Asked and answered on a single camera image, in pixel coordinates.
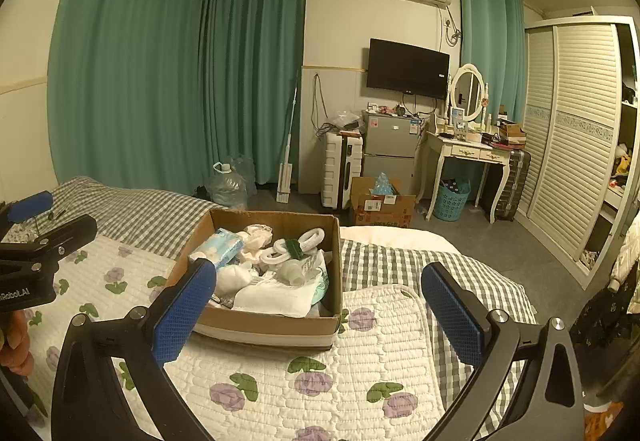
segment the gripper logo text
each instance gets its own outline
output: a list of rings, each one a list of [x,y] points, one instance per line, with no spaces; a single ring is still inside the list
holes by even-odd
[[[29,290],[27,288],[18,289],[16,291],[10,291],[9,293],[0,293],[0,301],[11,300],[12,298],[20,298],[21,296],[28,295]]]

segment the wet wipes package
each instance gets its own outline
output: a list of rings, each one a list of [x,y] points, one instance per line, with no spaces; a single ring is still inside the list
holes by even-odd
[[[225,230],[225,228],[218,228],[216,233],[189,254],[189,258],[191,261],[208,259],[218,270],[222,266],[229,264],[231,259],[238,255],[242,245],[243,242],[240,235]]]

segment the cardboard box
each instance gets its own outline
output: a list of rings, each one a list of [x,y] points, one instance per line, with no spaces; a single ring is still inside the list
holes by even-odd
[[[207,306],[193,330],[206,336],[244,344],[330,348],[336,338],[342,312],[340,225],[338,219],[333,216],[211,209],[197,224],[174,265],[167,285],[174,285],[180,279],[186,271],[189,254],[212,236],[217,228],[241,231],[253,224],[273,228],[274,241],[300,237],[311,228],[324,230],[324,241],[319,247],[324,251],[332,251],[334,258],[327,266],[329,289],[322,299],[322,304],[332,316],[292,318]]]
[[[390,181],[396,192],[400,192],[400,180],[391,178]],[[408,228],[414,214],[415,196],[374,196],[370,189],[375,184],[374,177],[351,179],[351,223]]]
[[[527,141],[527,133],[518,124],[503,124],[498,132],[500,140],[505,140],[509,145],[524,145]]]

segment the white suitcase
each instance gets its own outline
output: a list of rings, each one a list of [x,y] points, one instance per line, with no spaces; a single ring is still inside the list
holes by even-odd
[[[359,177],[362,170],[362,143],[362,138],[335,132],[324,135],[322,206],[333,209],[349,206],[351,179]]]

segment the vanity table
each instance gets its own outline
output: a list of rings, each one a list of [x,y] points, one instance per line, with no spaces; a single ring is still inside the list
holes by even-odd
[[[462,158],[463,160],[481,161],[484,163],[484,170],[482,171],[482,180],[480,182],[480,188],[478,189],[478,195],[476,196],[476,207],[480,201],[480,195],[484,189],[484,183],[486,182],[486,175],[489,171],[490,164],[502,165],[502,179],[500,180],[500,186],[498,186],[498,192],[495,193],[494,202],[491,205],[491,212],[489,214],[489,221],[495,223],[495,207],[498,204],[502,189],[507,184],[509,179],[509,158],[511,155],[510,150],[502,150],[499,148],[491,147],[490,145],[479,144],[478,142],[462,142],[460,140],[450,140],[448,138],[442,138],[433,132],[426,132],[426,158],[422,167],[422,180],[420,183],[420,192],[418,193],[417,200],[421,200],[424,196],[424,192],[431,182],[431,176],[429,173],[434,173],[433,179],[433,191],[431,192],[431,204],[429,205],[429,211],[425,215],[425,219],[431,219],[433,208],[436,204],[436,196],[438,195],[438,187],[440,185],[440,177],[442,176],[442,166],[446,158]],[[430,168],[436,163],[435,170]]]

